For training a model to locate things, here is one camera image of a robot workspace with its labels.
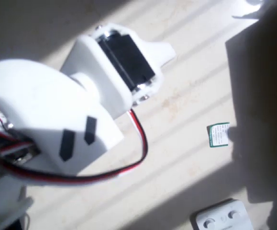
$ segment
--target white robotic arm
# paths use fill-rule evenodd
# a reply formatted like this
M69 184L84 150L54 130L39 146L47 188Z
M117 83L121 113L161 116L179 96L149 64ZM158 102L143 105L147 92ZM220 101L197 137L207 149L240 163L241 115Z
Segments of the white robotic arm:
M5 116L0 116L0 229L31 205L31 199L17 202L20 188L29 182L86 184L141 163L147 143L131 108L158 91L160 68L175 55L167 43L145 42L128 28L108 24L91 36L81 35L60 72L28 60L0 61L0 111ZM127 111L142 136L141 160L77 178L121 141L114 119ZM27 147L33 148L24 154ZM8 185L13 192L1 200Z

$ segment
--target stain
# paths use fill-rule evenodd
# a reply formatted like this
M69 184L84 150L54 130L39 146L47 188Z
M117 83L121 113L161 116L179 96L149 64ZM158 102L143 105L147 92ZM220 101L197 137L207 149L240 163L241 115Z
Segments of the stain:
M188 169L188 174L191 177L196 176L199 172L201 171L201 168L195 164L193 164L192 166L190 166L190 168Z

